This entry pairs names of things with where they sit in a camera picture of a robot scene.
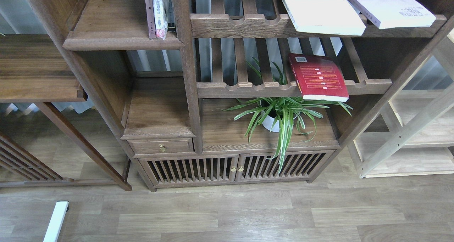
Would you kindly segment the white robot base bar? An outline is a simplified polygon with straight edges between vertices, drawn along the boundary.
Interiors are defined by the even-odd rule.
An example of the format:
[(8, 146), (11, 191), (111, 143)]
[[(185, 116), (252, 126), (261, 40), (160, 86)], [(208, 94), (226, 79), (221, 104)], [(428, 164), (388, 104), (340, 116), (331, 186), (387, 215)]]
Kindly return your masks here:
[(53, 209), (43, 242), (57, 242), (68, 211), (69, 201), (57, 201)]

